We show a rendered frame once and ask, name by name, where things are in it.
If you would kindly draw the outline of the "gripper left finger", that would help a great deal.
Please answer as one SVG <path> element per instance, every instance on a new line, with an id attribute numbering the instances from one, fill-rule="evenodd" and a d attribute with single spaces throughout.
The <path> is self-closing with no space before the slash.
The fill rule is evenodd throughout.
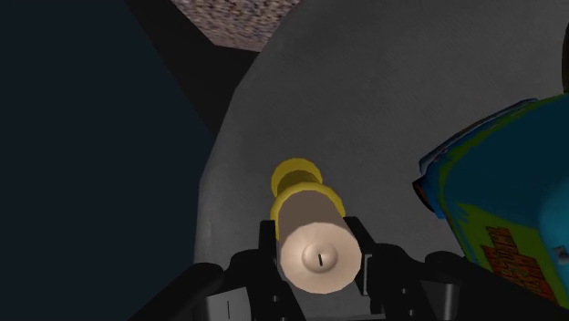
<path id="1" fill-rule="evenodd" d="M 258 247 L 227 269 L 193 264 L 129 321 L 306 321 L 276 266 L 275 222 L 260 222 Z"/>

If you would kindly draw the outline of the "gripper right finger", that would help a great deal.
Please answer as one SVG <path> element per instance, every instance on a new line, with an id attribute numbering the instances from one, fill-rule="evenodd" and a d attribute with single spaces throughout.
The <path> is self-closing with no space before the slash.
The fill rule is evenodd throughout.
<path id="1" fill-rule="evenodd" d="M 569 310 L 450 252 L 424 262 L 376 243 L 356 217 L 345 219 L 362 249 L 357 285 L 387 321 L 569 321 Z"/>

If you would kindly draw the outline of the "beige candle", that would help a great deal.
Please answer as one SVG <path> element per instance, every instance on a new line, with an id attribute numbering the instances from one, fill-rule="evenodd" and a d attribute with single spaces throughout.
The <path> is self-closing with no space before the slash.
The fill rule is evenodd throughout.
<path id="1" fill-rule="evenodd" d="M 352 283 L 361 265 L 360 246 L 345 222 L 342 200 L 324 185 L 315 164 L 302 158 L 283 161 L 274 170 L 271 188 L 270 219 L 286 279 L 319 295 Z"/>

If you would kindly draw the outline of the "blue and green toy van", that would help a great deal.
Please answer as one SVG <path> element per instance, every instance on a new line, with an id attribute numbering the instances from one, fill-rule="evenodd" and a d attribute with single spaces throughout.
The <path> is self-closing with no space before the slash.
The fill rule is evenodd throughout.
<path id="1" fill-rule="evenodd" d="M 569 308 L 569 93 L 478 120 L 419 171 L 415 193 L 470 262 Z"/>

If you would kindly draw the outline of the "grey toilet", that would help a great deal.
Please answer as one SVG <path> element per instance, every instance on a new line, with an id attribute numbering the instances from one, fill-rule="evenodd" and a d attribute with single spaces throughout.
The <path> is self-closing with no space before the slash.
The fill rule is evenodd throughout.
<path id="1" fill-rule="evenodd" d="M 415 193 L 420 160 L 480 119 L 563 93 L 569 0 L 303 0 L 233 94 L 202 175 L 195 258 L 227 269 L 258 247 L 272 175 L 292 158 L 315 164 L 376 243 L 466 258 Z M 387 321 L 356 278 L 327 295 L 297 288 L 278 252 L 276 240 L 306 321 Z"/>

